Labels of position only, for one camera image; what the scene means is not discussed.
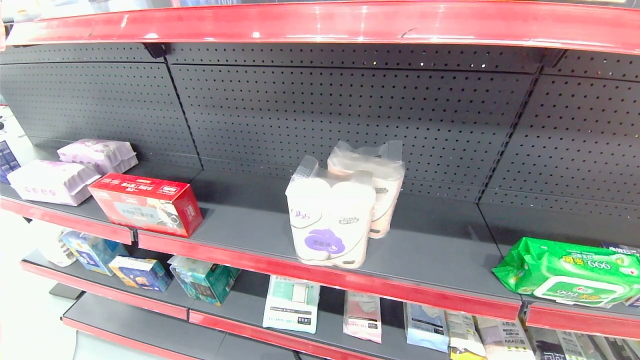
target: transparent plastic bag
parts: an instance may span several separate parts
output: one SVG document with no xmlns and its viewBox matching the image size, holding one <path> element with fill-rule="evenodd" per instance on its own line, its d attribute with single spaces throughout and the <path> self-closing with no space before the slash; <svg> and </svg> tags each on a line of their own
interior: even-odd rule
<svg viewBox="0 0 640 360">
<path fill-rule="evenodd" d="M 364 262 L 376 198 L 372 174 L 329 176 L 305 156 L 287 187 L 289 220 L 300 260 L 358 268 Z"/>
<path fill-rule="evenodd" d="M 392 140 L 379 147 L 354 149 L 339 141 L 327 160 L 329 173 L 336 176 L 363 170 L 373 174 L 376 203 L 373 207 L 370 238 L 382 238 L 389 232 L 391 217 L 404 179 L 402 141 Z"/>
</svg>

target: lower shelf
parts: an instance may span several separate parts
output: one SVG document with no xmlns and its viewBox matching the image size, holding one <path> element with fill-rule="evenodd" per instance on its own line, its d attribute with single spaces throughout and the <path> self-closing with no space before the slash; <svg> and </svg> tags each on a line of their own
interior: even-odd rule
<svg viewBox="0 0 640 360">
<path fill-rule="evenodd" d="M 171 360 L 294 360 L 287 349 L 89 293 L 67 310 L 62 321 L 88 334 Z"/>
</svg>

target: red shelf edge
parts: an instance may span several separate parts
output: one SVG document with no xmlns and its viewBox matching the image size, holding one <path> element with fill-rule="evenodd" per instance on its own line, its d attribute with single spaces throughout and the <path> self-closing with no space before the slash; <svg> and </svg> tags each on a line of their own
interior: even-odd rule
<svg viewBox="0 0 640 360">
<path fill-rule="evenodd" d="M 282 334 L 262 327 L 246 325 L 201 313 L 199 311 L 189 310 L 189 322 L 197 325 L 210 327 L 212 329 L 230 332 L 232 334 L 244 336 L 245 338 L 255 339 L 263 343 L 269 343 L 284 348 L 293 349 L 304 352 L 313 356 L 325 357 L 333 360 L 377 360 L 377 357 L 371 357 L 364 354 L 358 354 L 348 350 L 335 348 L 329 345 L 316 343 L 310 340 L 297 338 L 295 336 Z"/>
<path fill-rule="evenodd" d="M 62 318 L 62 323 L 66 326 L 73 327 L 74 329 L 80 330 L 82 332 L 86 332 L 87 334 L 91 334 L 97 336 L 99 338 L 112 341 L 114 343 L 118 343 L 120 345 L 124 345 L 126 347 L 131 347 L 136 350 L 140 350 L 143 352 L 147 352 L 149 354 L 154 354 L 156 356 L 160 356 L 170 360 L 197 360 L 194 357 L 178 354 L 176 352 L 172 352 L 169 350 L 165 350 L 163 348 L 155 347 L 153 345 L 141 343 L 140 341 L 132 340 L 129 338 L 125 338 L 124 336 L 116 335 L 112 332 L 108 332 L 102 329 L 98 329 L 97 327 L 93 327 L 90 325 L 86 325 L 81 322 L 77 322 L 75 320 L 71 320 L 69 318 Z"/>
<path fill-rule="evenodd" d="M 638 9 L 532 1 L 240 4 L 23 22 L 14 25 L 6 45 L 368 42 L 515 45 L 640 54 L 639 23 Z"/>
<path fill-rule="evenodd" d="M 400 301 L 415 302 L 450 311 L 462 311 L 498 320 L 515 321 L 522 305 L 517 300 L 483 298 L 461 292 L 426 288 L 417 284 L 347 272 L 338 268 L 311 266 L 297 261 L 210 247 L 145 231 L 138 232 L 138 244 L 143 249 L 166 254 L 178 254 L 263 274 L 305 279 L 326 286 L 372 293 Z"/>
<path fill-rule="evenodd" d="M 26 218 L 35 218 L 38 220 L 58 224 L 60 226 L 69 227 L 82 233 L 93 234 L 101 238 L 117 241 L 123 244 L 131 245 L 131 230 L 124 226 L 107 224 L 88 220 L 82 217 L 75 217 L 55 210 L 46 209 L 40 206 L 32 205 L 27 202 L 9 199 L 7 197 L 0 198 L 0 209 L 5 209 Z"/>
<path fill-rule="evenodd" d="M 580 311 L 580 309 L 572 310 L 561 306 L 534 303 L 529 307 L 527 325 L 640 340 L 640 320 L 624 316 L 597 313 L 595 309 Z"/>
<path fill-rule="evenodd" d="M 23 270 L 44 276 L 49 279 L 61 282 L 65 285 L 87 291 L 88 293 L 96 294 L 101 297 L 106 297 L 115 301 L 123 302 L 128 305 L 141 307 L 143 309 L 155 311 L 182 320 L 187 320 L 187 308 L 180 307 L 173 304 L 167 304 L 158 300 L 149 299 L 132 293 L 109 288 L 107 286 L 99 285 L 91 281 L 79 279 L 77 277 L 67 275 L 49 268 L 27 263 L 25 261 L 20 262 L 20 267 Z"/>
</svg>

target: tissue box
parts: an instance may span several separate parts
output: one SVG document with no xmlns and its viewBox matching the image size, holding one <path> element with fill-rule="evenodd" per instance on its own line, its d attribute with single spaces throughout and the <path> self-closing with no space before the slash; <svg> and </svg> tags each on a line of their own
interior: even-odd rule
<svg viewBox="0 0 640 360">
<path fill-rule="evenodd" d="M 15 159 L 15 156 L 9 149 L 9 145 L 6 141 L 0 142 L 0 183 L 8 184 L 6 176 L 17 170 L 20 164 Z"/>
<path fill-rule="evenodd" d="M 115 224 L 190 236 L 202 223 L 193 190 L 186 183 L 109 173 L 89 191 Z"/>
<path fill-rule="evenodd" d="M 87 185 L 100 175 L 80 164 L 34 160 L 6 178 L 24 200 L 75 206 L 91 195 Z"/>
<path fill-rule="evenodd" d="M 67 231 L 60 238 L 85 268 L 109 276 L 113 275 L 110 262 L 116 256 L 129 255 L 121 243 L 79 231 Z"/>
<path fill-rule="evenodd" d="M 262 327 L 316 333 L 320 285 L 272 275 Z"/>
<path fill-rule="evenodd" d="M 60 161 L 93 165 L 100 175 L 119 174 L 138 163 L 128 142 L 82 139 L 58 150 Z"/>
<path fill-rule="evenodd" d="M 404 303 L 406 343 L 449 351 L 449 330 L 444 310 Z"/>
<path fill-rule="evenodd" d="M 164 292 L 171 284 L 171 278 L 155 259 L 136 259 L 116 256 L 109 263 L 110 269 L 124 282 L 133 288 Z"/>
<path fill-rule="evenodd" d="M 171 273 L 190 297 L 221 306 L 231 291 L 240 269 L 175 255 Z"/>
</svg>

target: pink mask package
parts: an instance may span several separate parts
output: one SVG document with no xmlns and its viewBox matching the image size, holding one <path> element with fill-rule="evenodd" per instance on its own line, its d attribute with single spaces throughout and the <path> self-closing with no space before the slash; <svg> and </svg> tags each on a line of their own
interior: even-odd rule
<svg viewBox="0 0 640 360">
<path fill-rule="evenodd" d="M 73 206 L 91 195 L 88 186 L 99 178 L 92 167 L 44 160 L 34 160 L 7 175 L 24 200 Z"/>
<path fill-rule="evenodd" d="M 358 339 L 382 343 L 380 298 L 347 291 L 344 298 L 342 332 Z"/>
<path fill-rule="evenodd" d="M 128 142 L 82 139 L 58 150 L 60 161 L 92 165 L 100 175 L 122 174 L 138 163 Z"/>
</svg>

